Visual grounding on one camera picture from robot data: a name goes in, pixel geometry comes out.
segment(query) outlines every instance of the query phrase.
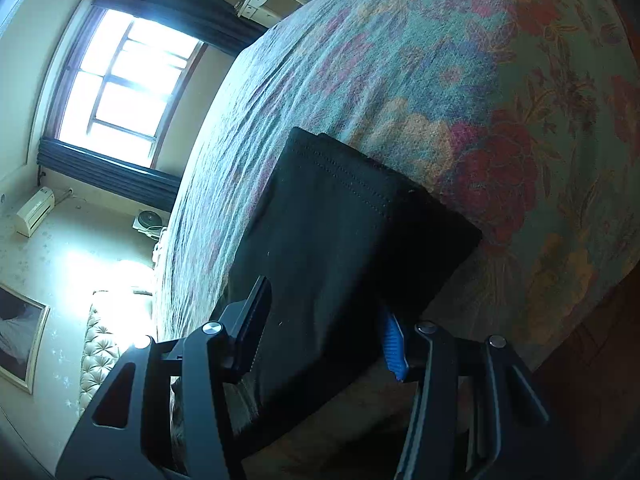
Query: bed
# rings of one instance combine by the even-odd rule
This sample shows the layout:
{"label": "bed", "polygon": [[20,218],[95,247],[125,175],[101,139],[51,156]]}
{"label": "bed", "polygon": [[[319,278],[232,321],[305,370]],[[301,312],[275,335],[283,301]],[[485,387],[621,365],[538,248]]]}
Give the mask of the bed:
{"label": "bed", "polygon": [[[456,336],[501,333],[538,366],[640,258],[639,82],[611,0],[312,1],[242,52],[211,105],[158,263],[159,339],[209,318],[300,126],[482,230],[424,315]],[[237,421],[248,407],[227,394]],[[412,395],[376,364],[245,467],[313,478],[305,464]]]}

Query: curtain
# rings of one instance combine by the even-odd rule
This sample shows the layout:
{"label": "curtain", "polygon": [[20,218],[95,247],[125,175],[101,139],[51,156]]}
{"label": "curtain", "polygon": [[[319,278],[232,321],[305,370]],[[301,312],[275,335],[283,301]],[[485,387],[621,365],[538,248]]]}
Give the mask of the curtain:
{"label": "curtain", "polygon": [[163,211],[174,208],[181,179],[117,158],[43,137],[38,164],[92,186]]}
{"label": "curtain", "polygon": [[161,23],[237,56],[266,28],[245,18],[225,0],[95,0],[94,4]]}

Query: air conditioner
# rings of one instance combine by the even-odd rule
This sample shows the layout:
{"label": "air conditioner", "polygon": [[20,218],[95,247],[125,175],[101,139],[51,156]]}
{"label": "air conditioner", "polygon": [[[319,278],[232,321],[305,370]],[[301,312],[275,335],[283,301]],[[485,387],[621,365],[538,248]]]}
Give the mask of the air conditioner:
{"label": "air conditioner", "polygon": [[43,187],[15,215],[15,230],[31,238],[34,231],[56,205],[53,191]]}

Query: framed picture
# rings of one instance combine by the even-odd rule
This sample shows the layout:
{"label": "framed picture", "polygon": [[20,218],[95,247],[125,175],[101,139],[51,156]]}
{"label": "framed picture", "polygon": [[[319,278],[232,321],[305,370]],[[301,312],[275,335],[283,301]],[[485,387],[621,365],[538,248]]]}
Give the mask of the framed picture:
{"label": "framed picture", "polygon": [[36,358],[49,307],[0,285],[0,378],[33,392]]}

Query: blue component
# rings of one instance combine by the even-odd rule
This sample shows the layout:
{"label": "blue component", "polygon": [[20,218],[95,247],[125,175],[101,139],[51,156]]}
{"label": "blue component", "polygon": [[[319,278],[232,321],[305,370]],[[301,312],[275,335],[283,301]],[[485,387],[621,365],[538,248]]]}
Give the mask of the blue component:
{"label": "blue component", "polygon": [[398,381],[404,381],[409,373],[409,363],[404,354],[404,335],[396,316],[390,312],[382,315],[382,351],[386,367],[396,375]]}

